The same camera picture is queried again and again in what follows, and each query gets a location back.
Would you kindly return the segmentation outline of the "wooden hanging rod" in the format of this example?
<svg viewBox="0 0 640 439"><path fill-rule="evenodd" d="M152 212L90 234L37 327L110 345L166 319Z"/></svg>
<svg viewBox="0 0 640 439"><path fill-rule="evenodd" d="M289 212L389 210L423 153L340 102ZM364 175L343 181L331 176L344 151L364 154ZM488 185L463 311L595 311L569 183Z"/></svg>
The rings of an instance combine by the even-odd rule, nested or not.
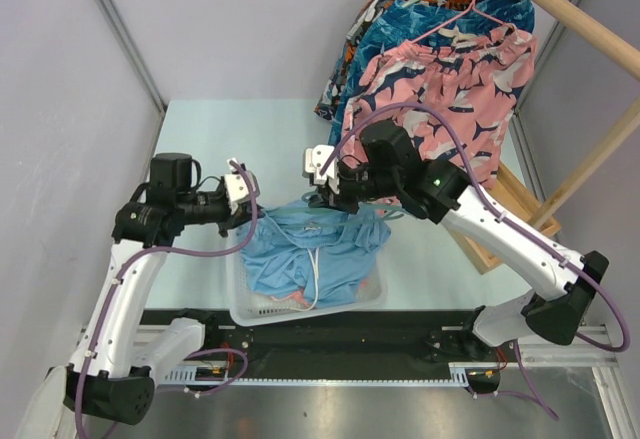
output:
<svg viewBox="0 0 640 439"><path fill-rule="evenodd" d="M631 77L639 80L639 50L569 0L532 0Z"/></svg>

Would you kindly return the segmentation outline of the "teal plastic hanger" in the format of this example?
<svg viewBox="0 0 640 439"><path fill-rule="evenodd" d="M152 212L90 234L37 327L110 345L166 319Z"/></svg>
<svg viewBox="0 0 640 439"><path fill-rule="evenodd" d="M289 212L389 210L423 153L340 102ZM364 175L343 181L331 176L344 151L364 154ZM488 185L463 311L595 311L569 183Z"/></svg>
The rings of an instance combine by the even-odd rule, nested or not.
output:
<svg viewBox="0 0 640 439"><path fill-rule="evenodd" d="M407 212L395 205L360 203L358 211L350 214L321 205L320 195L309 191L297 201L266 209L265 214L284 228L319 229L385 223L401 219Z"/></svg>

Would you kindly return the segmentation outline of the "blue leaf print shorts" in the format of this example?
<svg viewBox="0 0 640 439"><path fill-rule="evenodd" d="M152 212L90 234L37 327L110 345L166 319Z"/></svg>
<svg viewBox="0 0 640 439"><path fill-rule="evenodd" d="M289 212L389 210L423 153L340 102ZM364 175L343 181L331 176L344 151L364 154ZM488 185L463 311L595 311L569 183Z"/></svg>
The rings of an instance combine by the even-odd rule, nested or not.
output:
<svg viewBox="0 0 640 439"><path fill-rule="evenodd" d="M394 1L337 63L316 107L331 122L329 144L378 108L424 103L454 129L478 182L493 188L508 123L534 73L534 23L529 0L479 0L464 16Z"/></svg>

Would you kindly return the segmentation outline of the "orange black print shorts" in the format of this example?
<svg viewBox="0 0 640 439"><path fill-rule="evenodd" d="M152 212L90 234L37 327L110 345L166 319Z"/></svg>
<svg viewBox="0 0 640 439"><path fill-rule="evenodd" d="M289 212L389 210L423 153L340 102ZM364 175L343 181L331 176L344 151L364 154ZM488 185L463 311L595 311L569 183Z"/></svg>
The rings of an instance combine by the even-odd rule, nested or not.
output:
<svg viewBox="0 0 640 439"><path fill-rule="evenodd" d="M356 16L334 70L315 106L315 114L339 127L346 102L354 95L369 61L382 52L413 39L464 10L404 0L369 0Z"/></svg>

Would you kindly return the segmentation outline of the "pink shark print shorts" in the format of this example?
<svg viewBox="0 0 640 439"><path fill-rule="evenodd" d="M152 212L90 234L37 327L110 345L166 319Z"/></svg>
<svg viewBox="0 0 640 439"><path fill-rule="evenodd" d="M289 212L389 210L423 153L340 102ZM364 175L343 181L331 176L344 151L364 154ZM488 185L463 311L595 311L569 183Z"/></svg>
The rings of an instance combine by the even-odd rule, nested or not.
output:
<svg viewBox="0 0 640 439"><path fill-rule="evenodd" d="M347 101L341 132L384 106L424 104L428 112L398 108L385 116L405 128L422 158L469 164L491 189L508 123L534 73L537 46L535 36L509 25L465 35L450 46L406 41L369 62Z"/></svg>

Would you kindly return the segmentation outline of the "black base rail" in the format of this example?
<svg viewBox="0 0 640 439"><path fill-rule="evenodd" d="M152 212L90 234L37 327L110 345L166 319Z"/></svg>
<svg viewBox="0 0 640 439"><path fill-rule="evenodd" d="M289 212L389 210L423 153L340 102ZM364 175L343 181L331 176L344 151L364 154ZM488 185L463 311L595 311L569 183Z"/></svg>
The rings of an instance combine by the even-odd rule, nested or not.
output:
<svg viewBox="0 0 640 439"><path fill-rule="evenodd" d="M192 359L192 383L226 379L265 386L460 387L477 396L513 397L501 386L522 354L506 342L490 348L470 335L470 311L346 312L242 326L224 310L148 310L145 326L178 318L205 324L205 355Z"/></svg>

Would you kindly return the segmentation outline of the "pink shorts in basket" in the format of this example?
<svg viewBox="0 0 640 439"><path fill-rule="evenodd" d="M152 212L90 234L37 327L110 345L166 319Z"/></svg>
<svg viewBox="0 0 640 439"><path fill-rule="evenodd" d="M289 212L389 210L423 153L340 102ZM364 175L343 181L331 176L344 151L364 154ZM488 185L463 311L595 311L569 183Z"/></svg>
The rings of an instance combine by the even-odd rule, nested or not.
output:
<svg viewBox="0 0 640 439"><path fill-rule="evenodd" d="M354 297L356 298L357 295L361 292L363 292L365 290L365 288L369 285L369 280L368 279L364 279L362 280L358 286L354 289ZM354 299L349 299L348 303L350 302L354 302ZM294 309L312 309L313 308L313 301L312 300L307 300L303 297L303 291L302 290L298 290L295 291L291 294L288 294L284 297L278 298L275 296L269 296L269 299L276 301L276 302L285 302L285 301L292 301L294 303L293 308Z"/></svg>

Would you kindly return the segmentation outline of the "white plastic laundry basket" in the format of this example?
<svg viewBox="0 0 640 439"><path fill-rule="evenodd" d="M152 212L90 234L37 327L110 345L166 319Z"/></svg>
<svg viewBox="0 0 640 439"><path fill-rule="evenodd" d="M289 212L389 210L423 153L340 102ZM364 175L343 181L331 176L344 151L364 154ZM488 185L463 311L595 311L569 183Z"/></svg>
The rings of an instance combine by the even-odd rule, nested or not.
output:
<svg viewBox="0 0 640 439"><path fill-rule="evenodd" d="M226 264L232 318L257 326L378 304L386 282L376 260L390 237L380 222L304 228L260 220Z"/></svg>

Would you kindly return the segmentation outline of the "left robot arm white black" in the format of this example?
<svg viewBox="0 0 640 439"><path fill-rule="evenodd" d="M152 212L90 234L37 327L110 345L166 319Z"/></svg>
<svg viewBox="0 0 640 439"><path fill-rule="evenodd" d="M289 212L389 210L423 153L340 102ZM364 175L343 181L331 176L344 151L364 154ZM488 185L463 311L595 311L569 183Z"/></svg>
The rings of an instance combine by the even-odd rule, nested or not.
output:
<svg viewBox="0 0 640 439"><path fill-rule="evenodd" d="M191 225L214 224L221 237L257 226L259 186L236 159L216 188L204 191L200 163L184 153L160 153L118 211L111 233L106 278L91 319L66 368L65 406L73 411L80 437L87 416L136 425L149 410L156 388L183 360L225 353L213 314L184 310L141 350L134 338L152 285L169 255L221 258L239 252L238 243L218 251L196 251L174 241Z"/></svg>

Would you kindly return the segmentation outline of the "light blue shorts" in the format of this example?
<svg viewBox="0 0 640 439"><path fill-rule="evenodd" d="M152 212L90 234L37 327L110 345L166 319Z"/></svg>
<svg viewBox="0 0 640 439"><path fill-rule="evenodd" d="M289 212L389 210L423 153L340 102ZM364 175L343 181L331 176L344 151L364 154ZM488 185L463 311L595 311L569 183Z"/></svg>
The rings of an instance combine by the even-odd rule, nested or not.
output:
<svg viewBox="0 0 640 439"><path fill-rule="evenodd" d="M252 292L281 298L302 290L314 308L328 308L357 300L354 289L368 279L390 237L386 222L284 228L264 210L240 255Z"/></svg>

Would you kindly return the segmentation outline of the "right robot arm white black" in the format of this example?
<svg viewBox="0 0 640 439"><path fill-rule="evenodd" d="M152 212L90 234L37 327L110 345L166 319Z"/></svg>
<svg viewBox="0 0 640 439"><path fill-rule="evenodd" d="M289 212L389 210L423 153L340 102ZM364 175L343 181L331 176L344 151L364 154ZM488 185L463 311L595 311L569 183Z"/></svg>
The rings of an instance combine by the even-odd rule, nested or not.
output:
<svg viewBox="0 0 640 439"><path fill-rule="evenodd" d="M535 334L569 345L609 262L555 243L475 187L446 160L420 157L405 129L391 120L367 126L365 157L355 167L318 145L303 154L303 175L317 189L311 204L354 214L363 202L397 198L411 216L441 224L479 243L520 275L530 291L498 306L481 306L461 335L463 352L484 360L506 341Z"/></svg>

